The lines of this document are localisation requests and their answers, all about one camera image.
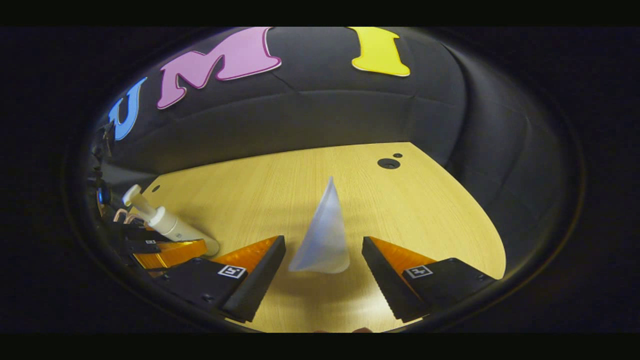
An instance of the white bottle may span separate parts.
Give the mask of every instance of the white bottle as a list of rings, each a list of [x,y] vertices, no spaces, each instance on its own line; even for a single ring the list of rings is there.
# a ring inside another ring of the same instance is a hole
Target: white bottle
[[[125,206],[133,204],[150,227],[167,237],[171,241],[185,241],[204,239],[207,245],[206,256],[213,256],[220,249],[219,243],[211,237],[197,231],[174,214],[168,212],[164,206],[154,209],[140,193],[139,185],[132,186],[122,197]]]

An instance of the paper cone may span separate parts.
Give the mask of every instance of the paper cone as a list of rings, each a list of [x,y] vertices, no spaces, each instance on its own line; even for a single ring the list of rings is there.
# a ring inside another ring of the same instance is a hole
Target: paper cone
[[[337,274],[348,267],[344,220],[333,177],[330,177],[305,239],[289,264],[289,271]]]

